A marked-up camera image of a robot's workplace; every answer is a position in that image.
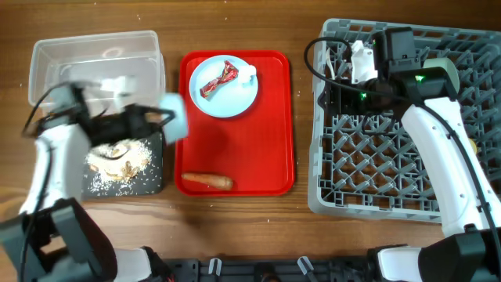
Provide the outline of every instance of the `table surface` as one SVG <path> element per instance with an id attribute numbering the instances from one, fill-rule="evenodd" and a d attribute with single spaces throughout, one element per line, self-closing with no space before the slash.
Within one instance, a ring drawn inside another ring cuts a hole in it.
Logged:
<path id="1" fill-rule="evenodd" d="M 312 75 L 304 47 L 329 18 L 500 30 L 501 2 L 436 0 L 351 1 L 60 1 L 0 4 L 0 219 L 16 215 L 34 170 L 33 140 L 20 130 L 31 106 L 28 75 L 34 43 L 45 38 L 153 30 L 160 39 L 168 90 L 178 89 L 179 64 L 193 50 L 275 49 L 290 60 L 297 158 L 296 183 L 282 197 L 191 198 L 172 180 L 158 195 L 116 197 L 83 205 L 116 248 L 152 247 L 165 258 L 234 259 L 361 255 L 386 244 L 426 246 L 443 238 L 439 225 L 369 221 L 313 214 L 307 206 Z M 0 251 L 0 281 L 15 271 Z"/>

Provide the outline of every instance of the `gray dish rack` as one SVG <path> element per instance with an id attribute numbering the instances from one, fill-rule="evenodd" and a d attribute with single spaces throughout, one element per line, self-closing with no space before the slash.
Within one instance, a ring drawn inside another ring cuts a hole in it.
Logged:
<path id="1" fill-rule="evenodd" d="M 391 27 L 414 30 L 421 62 L 450 58 L 460 76 L 460 102 L 468 136 L 476 142 L 478 159 L 494 190 L 501 187 L 501 33 L 412 24 L 331 19 L 320 36 L 362 40 L 370 45 L 374 32 Z M 349 75 L 340 54 L 345 47 L 334 42 L 315 44 L 313 67 L 325 74 L 326 48 L 336 76 Z M 313 77 L 315 111 L 309 153 L 308 206 L 315 213 L 368 219 L 408 219 L 440 222 L 440 209 L 426 169 L 409 135 L 391 114 L 328 118 L 316 103 L 325 82 Z"/>

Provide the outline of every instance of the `candy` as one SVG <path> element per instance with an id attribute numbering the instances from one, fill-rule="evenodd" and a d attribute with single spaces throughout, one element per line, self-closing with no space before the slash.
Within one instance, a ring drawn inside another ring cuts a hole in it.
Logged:
<path id="1" fill-rule="evenodd" d="M 207 98 L 219 85 L 230 82 L 238 76 L 238 70 L 229 61 L 225 60 L 225 68 L 222 74 L 217 78 L 209 81 L 200 89 L 200 94 L 203 98 Z"/>

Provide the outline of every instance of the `clear plastic container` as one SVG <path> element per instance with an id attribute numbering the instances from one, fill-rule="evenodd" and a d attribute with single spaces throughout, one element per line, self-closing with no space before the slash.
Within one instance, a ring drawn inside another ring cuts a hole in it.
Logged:
<path id="1" fill-rule="evenodd" d="M 124 75 L 135 79 L 132 102 L 157 106 L 166 85 L 164 60 L 154 31 L 41 40 L 31 58 L 28 99 L 34 106 L 47 89 L 65 81 L 99 83 Z M 112 92 L 92 90 L 85 97 L 92 113 L 108 107 L 106 114 L 112 114 L 117 110 L 111 103 L 113 96 Z M 40 107 L 47 114 L 52 109 L 51 99 Z"/>

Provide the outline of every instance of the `carrot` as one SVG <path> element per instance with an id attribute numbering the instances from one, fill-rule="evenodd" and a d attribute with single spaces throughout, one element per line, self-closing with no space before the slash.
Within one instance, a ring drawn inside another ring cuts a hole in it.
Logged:
<path id="1" fill-rule="evenodd" d="M 219 190 L 229 191 L 233 187 L 233 180 L 226 176 L 210 175 L 201 173 L 183 173 L 183 179 L 194 181 L 208 186 L 212 186 Z"/>

